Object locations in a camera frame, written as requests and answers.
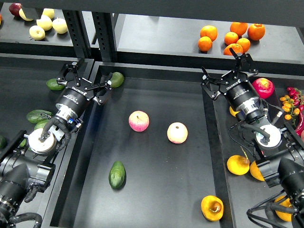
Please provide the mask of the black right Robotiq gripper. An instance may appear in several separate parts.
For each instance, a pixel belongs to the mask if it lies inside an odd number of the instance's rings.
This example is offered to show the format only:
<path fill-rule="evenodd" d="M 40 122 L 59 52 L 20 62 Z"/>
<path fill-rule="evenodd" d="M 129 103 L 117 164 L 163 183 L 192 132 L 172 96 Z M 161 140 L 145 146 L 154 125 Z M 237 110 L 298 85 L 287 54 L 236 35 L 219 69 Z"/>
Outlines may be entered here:
<path fill-rule="evenodd" d="M 258 68 L 249 53 L 236 54 L 232 49 L 231 52 L 236 60 L 234 70 L 222 77 L 211 77 L 202 66 L 201 88 L 212 100 L 215 101 L 223 95 L 234 111 L 241 111 L 244 109 L 245 102 L 251 101 L 254 104 L 259 99 L 257 91 L 243 71 L 251 73 L 250 76 L 255 76 L 258 74 Z"/>

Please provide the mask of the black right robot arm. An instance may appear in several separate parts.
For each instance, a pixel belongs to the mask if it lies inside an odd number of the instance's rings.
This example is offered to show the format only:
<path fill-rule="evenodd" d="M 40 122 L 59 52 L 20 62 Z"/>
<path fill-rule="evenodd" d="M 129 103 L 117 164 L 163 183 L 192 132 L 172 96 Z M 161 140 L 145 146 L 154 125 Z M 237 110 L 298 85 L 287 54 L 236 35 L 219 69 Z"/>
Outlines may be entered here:
<path fill-rule="evenodd" d="M 304 143 L 291 127 L 285 123 L 277 127 L 275 123 L 283 113 L 278 108 L 276 116 L 270 120 L 266 100 L 258 94 L 249 81 L 250 76 L 258 74 L 249 54 L 229 52 L 236 59 L 233 70 L 221 77 L 211 77 L 203 69 L 202 90 L 212 100 L 223 95 L 239 120 L 240 129 L 253 134 L 252 156 L 256 166 L 269 187 L 280 185 L 283 198 L 274 201 L 270 197 L 247 210 L 250 221 L 263 228 L 280 228 L 274 219 L 274 212 L 288 213 L 294 228 L 304 226 Z"/>

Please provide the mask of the yellow pear beside arm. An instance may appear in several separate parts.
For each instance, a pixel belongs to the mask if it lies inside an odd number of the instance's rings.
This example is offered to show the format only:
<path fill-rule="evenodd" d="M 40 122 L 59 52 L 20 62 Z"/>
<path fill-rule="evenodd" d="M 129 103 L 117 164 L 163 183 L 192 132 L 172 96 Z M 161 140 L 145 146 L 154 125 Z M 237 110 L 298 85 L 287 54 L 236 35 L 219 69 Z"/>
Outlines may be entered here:
<path fill-rule="evenodd" d="M 264 177 L 262 176 L 259 168 L 257 167 L 256 161 L 253 161 L 249 166 L 249 172 L 252 177 L 259 181 L 265 181 Z"/>

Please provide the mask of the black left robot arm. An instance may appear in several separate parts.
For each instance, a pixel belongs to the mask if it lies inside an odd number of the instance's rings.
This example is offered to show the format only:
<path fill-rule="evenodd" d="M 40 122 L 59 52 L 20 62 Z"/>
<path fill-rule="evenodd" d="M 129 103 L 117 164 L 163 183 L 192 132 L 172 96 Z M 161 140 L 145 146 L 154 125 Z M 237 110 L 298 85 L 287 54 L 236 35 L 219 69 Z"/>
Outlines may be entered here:
<path fill-rule="evenodd" d="M 32 220 L 34 227 L 42 225 L 42 217 L 34 212 L 18 214 L 21 203 L 31 202 L 38 192 L 51 183 L 56 166 L 54 160 L 66 148 L 71 137 L 81 127 L 81 115 L 91 102 L 103 104 L 112 92 L 113 74 L 100 83 L 93 83 L 78 74 L 83 60 L 62 66 L 56 84 L 63 91 L 56 101 L 57 113 L 40 111 L 36 120 L 47 120 L 43 128 L 28 134 L 25 130 L 0 153 L 0 226 L 14 228 Z"/>

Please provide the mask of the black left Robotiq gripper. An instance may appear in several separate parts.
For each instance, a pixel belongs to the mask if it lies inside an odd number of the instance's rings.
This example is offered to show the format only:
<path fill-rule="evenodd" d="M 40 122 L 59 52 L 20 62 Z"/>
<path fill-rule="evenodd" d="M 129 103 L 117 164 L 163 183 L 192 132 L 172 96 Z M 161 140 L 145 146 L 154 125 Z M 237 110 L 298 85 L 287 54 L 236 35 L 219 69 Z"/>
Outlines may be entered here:
<path fill-rule="evenodd" d="M 112 92 L 113 73 L 106 76 L 104 82 L 97 84 L 79 77 L 78 69 L 84 61 L 84 58 L 80 58 L 72 64 L 65 63 L 57 76 L 57 84 L 65 86 L 56 102 L 56 116 L 60 118 L 79 118 L 92 101 L 102 105 Z M 68 74 L 73 76 L 73 81 L 66 80 Z"/>

